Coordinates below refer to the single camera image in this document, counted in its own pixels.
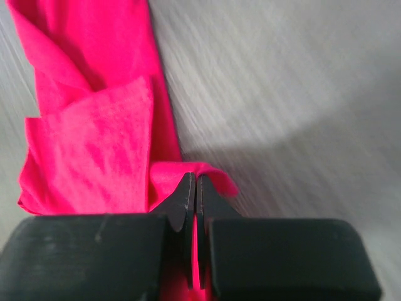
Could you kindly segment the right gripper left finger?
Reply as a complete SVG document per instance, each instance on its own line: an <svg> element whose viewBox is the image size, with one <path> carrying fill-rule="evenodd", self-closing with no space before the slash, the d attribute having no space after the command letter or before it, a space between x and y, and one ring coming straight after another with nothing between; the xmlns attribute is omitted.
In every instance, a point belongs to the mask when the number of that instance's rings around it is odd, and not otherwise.
<svg viewBox="0 0 401 301"><path fill-rule="evenodd" d="M185 300L195 175L149 213L33 216L1 253L2 300Z"/></svg>

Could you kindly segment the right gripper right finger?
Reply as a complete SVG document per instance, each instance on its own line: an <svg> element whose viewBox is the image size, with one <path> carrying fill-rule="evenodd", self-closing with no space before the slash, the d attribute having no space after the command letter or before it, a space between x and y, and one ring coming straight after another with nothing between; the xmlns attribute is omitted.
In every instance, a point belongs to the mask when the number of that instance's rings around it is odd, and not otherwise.
<svg viewBox="0 0 401 301"><path fill-rule="evenodd" d="M247 218L197 182L197 259L208 300L380 300L356 229L341 219Z"/></svg>

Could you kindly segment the red t shirt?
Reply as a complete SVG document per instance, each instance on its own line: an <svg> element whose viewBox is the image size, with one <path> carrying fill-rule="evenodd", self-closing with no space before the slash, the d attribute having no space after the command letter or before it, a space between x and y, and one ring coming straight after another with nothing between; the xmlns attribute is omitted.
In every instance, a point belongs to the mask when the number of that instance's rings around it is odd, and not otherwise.
<svg viewBox="0 0 401 301"><path fill-rule="evenodd" d="M187 173L219 194L237 187L182 160L147 1L8 1L34 69L39 117L25 120L19 205L33 216L149 213ZM192 218L192 288L199 282Z"/></svg>

